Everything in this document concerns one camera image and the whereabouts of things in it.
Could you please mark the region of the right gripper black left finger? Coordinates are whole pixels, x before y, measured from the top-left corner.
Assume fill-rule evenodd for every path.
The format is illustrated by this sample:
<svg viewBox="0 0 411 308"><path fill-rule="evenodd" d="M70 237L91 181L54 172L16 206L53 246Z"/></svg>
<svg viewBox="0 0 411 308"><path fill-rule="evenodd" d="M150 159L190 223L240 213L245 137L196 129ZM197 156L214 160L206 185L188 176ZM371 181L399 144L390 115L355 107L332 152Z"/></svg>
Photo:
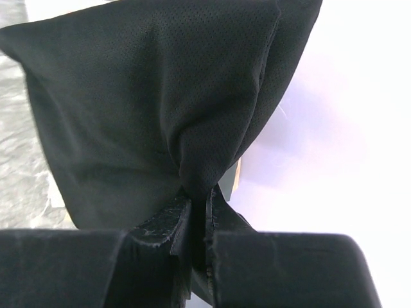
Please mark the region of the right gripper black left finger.
<svg viewBox="0 0 411 308"><path fill-rule="evenodd" d="M2 307L184 307L191 203L132 230L1 231Z"/></svg>

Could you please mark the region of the black t shirt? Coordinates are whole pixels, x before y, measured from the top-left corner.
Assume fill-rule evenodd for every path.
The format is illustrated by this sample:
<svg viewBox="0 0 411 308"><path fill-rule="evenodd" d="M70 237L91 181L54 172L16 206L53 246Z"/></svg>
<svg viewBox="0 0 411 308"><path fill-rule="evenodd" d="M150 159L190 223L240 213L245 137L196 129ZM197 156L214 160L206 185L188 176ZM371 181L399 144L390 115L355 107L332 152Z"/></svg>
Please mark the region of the black t shirt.
<svg viewBox="0 0 411 308"><path fill-rule="evenodd" d="M283 97L320 1L114 1L1 30L74 225L199 204Z"/></svg>

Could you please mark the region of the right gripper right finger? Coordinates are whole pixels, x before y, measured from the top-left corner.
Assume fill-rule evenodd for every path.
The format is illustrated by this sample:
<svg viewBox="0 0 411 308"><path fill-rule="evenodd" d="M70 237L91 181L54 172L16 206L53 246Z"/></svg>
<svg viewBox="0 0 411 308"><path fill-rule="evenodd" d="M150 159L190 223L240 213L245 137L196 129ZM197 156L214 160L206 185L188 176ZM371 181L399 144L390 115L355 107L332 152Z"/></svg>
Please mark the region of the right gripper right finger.
<svg viewBox="0 0 411 308"><path fill-rule="evenodd" d="M212 189L206 263L215 307L380 307L364 254L342 234L257 232Z"/></svg>

